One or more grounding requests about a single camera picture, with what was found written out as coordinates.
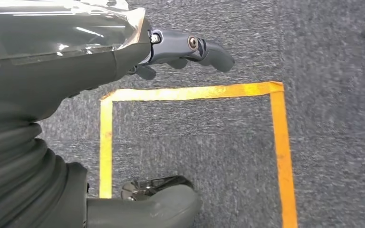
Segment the floor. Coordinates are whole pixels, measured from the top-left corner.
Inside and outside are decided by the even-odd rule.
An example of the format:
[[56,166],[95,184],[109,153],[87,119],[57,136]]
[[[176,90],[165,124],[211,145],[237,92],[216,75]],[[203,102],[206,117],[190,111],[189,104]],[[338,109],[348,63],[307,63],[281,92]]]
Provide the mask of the floor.
[[[98,196],[99,99],[119,88],[268,80],[285,85],[298,226],[365,228],[365,0],[133,0],[159,28],[235,57],[228,73],[158,66],[63,102],[42,122],[50,147],[90,169]],[[194,227],[278,228],[281,199],[268,96],[115,102],[114,197],[133,178],[182,174],[204,200]]]

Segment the bolt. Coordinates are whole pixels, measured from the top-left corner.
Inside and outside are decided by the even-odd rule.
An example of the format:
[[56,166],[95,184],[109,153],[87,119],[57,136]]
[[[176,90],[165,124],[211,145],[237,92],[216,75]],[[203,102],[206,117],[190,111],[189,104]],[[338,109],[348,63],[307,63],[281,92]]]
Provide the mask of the bolt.
[[188,45],[192,50],[196,50],[198,48],[198,40],[197,38],[190,36],[188,37]]
[[152,44],[160,43],[160,36],[158,34],[152,34],[152,35],[150,35],[150,42]]

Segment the tape line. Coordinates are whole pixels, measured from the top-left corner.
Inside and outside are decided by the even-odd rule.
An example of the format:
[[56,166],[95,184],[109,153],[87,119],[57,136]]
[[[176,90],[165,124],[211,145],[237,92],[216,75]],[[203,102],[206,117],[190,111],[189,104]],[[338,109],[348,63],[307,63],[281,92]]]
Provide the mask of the tape line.
[[177,101],[270,94],[283,228],[297,228],[297,211],[286,119],[284,86],[267,81],[250,84],[216,85],[155,90],[119,89],[101,99],[100,110],[100,198],[112,197],[113,101]]

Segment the gray plastic cover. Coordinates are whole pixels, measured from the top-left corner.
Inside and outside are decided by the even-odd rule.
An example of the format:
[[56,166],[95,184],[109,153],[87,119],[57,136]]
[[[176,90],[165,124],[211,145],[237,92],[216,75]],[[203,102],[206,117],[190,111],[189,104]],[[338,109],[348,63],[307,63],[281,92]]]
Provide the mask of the gray plastic cover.
[[74,0],[0,0],[0,60],[41,62],[138,42],[144,8],[125,11]]

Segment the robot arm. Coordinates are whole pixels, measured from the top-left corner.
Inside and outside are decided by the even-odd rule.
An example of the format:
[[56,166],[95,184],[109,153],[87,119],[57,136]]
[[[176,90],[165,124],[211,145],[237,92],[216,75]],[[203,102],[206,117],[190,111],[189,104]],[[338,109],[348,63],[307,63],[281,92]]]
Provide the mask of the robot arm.
[[5,81],[0,106],[11,106],[0,112],[12,116],[39,121],[80,91],[130,74],[153,79],[150,65],[180,69],[187,61],[219,71],[234,65],[215,43],[153,29],[143,8],[125,11],[73,0],[0,1],[0,81]]
[[87,170],[35,139],[62,100],[153,64],[228,71],[234,60],[192,34],[153,29],[143,8],[73,0],[0,0],[0,227],[187,228],[200,208],[182,186],[145,202],[86,199]]

